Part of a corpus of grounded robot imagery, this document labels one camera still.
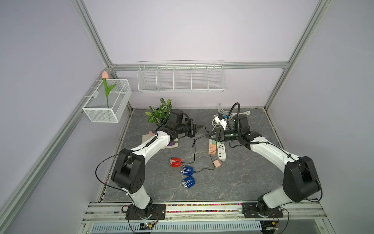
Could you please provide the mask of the red electric shaver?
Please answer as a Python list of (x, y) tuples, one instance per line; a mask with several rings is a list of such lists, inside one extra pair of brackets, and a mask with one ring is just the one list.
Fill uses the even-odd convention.
[(169, 165), (172, 167), (180, 167), (182, 164), (181, 160), (178, 158), (171, 158), (169, 160)]

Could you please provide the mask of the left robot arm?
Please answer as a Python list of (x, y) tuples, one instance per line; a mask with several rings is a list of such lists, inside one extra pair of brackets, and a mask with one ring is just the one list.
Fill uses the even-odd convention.
[(115, 184), (113, 188), (126, 193), (131, 200), (129, 209), (137, 216), (145, 219), (154, 214), (153, 200), (144, 187), (148, 161), (179, 135), (195, 137), (199, 128), (201, 125), (195, 124), (182, 110), (172, 110), (153, 131), (150, 139), (132, 149), (124, 148), (118, 154), (104, 159), (107, 161), (116, 158), (111, 174), (111, 181)]

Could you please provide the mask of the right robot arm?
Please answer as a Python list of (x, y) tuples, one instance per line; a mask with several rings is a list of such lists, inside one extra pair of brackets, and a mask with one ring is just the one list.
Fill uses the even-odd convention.
[(251, 131), (244, 115), (237, 116), (233, 127), (229, 126), (228, 119), (222, 115), (216, 116), (214, 120), (221, 128), (213, 132), (211, 139), (220, 142), (236, 140), (241, 146), (267, 159), (283, 173), (282, 185), (260, 196), (251, 211), (260, 217), (268, 217), (282, 205), (300, 202), (311, 195), (322, 193), (321, 183), (310, 157), (291, 154), (261, 134)]

